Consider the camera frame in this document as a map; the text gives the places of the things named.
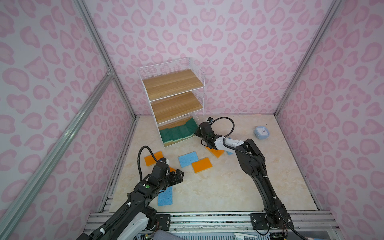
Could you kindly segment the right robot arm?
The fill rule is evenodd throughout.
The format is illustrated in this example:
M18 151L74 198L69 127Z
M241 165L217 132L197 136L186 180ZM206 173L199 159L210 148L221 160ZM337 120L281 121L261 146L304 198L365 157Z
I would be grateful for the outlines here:
M225 135L218 135L212 129L213 123L218 120L227 119L232 123L231 131ZM268 177L266 169L266 159L260 149L252 139L232 140L228 136L235 129L234 121L229 117L219 117L217 119L208 118L207 121L199 124L195 135L205 142L205 146L213 150L223 150L236 154L241 169L254 181L264 204L265 216L261 221L254 220L254 230L259 231L259 227L267 227L267 231L282 229L285 240L288 230L291 230L300 239L305 237L295 230L292 218L285 205L278 198L272 183Z

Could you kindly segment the green sponge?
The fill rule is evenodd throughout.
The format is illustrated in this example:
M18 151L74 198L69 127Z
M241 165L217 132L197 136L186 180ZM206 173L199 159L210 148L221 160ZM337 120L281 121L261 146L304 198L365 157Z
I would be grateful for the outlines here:
M173 142L173 134L171 129L160 130L160 135L164 145Z
M187 124L179 126L179 130L180 130L180 136L183 140L188 139L194 135L194 133L189 130Z
M177 126L170 129L172 134L172 141L177 142L183 139L183 133L181 126Z
M187 127L188 133L191 135L194 135L195 132L198 129L198 125L196 124L195 120L193 118L189 119L186 123L185 126Z

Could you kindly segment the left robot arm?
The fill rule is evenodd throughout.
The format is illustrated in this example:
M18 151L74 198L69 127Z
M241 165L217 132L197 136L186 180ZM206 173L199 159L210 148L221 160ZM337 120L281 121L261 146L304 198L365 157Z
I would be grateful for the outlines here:
M147 149L156 164L146 177L140 165L142 151ZM105 223L89 235L82 233L79 240L132 240L143 230L156 227L157 211L149 204L159 193L183 182L184 172L171 171L165 159L157 160L148 146L142 146L138 152L138 170L140 181L134 190L127 194L126 202Z

